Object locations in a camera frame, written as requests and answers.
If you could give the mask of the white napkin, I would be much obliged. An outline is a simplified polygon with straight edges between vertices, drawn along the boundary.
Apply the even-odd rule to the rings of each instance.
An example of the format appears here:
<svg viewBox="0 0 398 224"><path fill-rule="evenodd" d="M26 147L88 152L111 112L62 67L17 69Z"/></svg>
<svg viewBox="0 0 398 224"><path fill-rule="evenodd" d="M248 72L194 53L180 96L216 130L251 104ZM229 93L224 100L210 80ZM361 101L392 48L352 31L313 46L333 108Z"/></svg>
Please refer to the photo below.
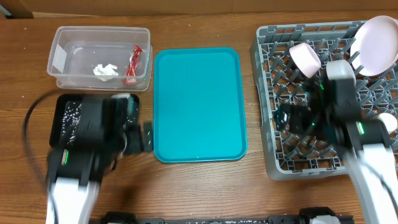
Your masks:
<svg viewBox="0 0 398 224"><path fill-rule="evenodd" d="M93 69L93 73L96 78L106 82L113 79L113 76L118 76L117 69L118 67L113 64L107 64L105 67L102 64L97 64L97 66Z"/></svg>

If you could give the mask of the white round plate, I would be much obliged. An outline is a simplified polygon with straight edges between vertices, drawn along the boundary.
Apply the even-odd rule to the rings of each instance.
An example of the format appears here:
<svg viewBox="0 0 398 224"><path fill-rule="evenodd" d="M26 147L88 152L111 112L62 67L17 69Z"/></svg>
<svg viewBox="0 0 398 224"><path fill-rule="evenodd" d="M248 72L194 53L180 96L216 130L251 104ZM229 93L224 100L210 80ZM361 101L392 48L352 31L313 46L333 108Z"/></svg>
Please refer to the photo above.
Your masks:
<svg viewBox="0 0 398 224"><path fill-rule="evenodd" d="M397 20L377 16L365 22L354 36L350 55L358 54L352 66L365 77L385 72L397 61Z"/></svg>

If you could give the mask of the pink bowl with rice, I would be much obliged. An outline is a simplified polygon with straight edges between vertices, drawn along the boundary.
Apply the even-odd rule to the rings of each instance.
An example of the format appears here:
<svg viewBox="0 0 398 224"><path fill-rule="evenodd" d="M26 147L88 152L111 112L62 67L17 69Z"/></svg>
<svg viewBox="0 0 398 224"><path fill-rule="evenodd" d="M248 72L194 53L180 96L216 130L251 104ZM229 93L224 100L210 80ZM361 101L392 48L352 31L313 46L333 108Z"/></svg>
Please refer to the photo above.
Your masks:
<svg viewBox="0 0 398 224"><path fill-rule="evenodd" d="M296 67L307 77L312 78L321 68L321 61L310 45L298 44L289 49L290 56Z"/></svg>

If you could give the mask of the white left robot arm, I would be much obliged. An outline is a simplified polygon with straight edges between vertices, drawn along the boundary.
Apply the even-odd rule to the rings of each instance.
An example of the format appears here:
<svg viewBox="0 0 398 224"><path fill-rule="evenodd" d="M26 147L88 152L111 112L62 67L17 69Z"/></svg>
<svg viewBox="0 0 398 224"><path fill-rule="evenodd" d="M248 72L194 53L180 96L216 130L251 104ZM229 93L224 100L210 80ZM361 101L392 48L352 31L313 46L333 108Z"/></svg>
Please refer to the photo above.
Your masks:
<svg viewBox="0 0 398 224"><path fill-rule="evenodd" d="M139 98L62 94L47 156L47 223L88 223L103 177L124 156L153 150L152 127L138 123Z"/></svg>

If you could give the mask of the grey bowl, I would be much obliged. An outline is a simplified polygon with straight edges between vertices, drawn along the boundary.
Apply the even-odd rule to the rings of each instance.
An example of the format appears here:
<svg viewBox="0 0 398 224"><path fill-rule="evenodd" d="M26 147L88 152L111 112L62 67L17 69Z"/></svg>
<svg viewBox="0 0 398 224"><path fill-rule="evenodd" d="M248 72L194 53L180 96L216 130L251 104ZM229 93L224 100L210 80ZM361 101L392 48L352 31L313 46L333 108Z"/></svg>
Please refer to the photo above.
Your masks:
<svg viewBox="0 0 398 224"><path fill-rule="evenodd" d="M352 80L356 86L354 70L346 60L335 60L326 63L326 76L328 80Z"/></svg>

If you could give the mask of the white cup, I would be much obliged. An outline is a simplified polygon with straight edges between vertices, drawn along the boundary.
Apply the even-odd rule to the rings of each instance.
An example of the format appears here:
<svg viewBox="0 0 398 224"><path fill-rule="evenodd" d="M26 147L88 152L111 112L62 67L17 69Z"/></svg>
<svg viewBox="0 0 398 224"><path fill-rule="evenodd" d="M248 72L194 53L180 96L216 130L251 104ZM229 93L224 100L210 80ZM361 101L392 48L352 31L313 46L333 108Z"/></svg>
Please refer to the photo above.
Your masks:
<svg viewBox="0 0 398 224"><path fill-rule="evenodd" d="M384 123L389 134L393 133L397 129L397 118L394 115L390 113L381 113L377 115L376 118Z"/></svg>

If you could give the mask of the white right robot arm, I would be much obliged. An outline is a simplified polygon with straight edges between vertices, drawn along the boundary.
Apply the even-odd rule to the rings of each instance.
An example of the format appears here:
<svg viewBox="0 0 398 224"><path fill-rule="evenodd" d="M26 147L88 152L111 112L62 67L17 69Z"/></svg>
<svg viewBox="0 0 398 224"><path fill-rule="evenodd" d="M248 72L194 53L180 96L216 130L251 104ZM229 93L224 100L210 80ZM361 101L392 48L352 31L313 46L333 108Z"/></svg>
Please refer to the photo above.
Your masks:
<svg viewBox="0 0 398 224"><path fill-rule="evenodd" d="M277 130L286 126L302 139L326 141L343 159L366 223L397 223L397 174L385 123L365 118L356 99L355 77L329 74L305 87L307 106L282 104L274 112Z"/></svg>

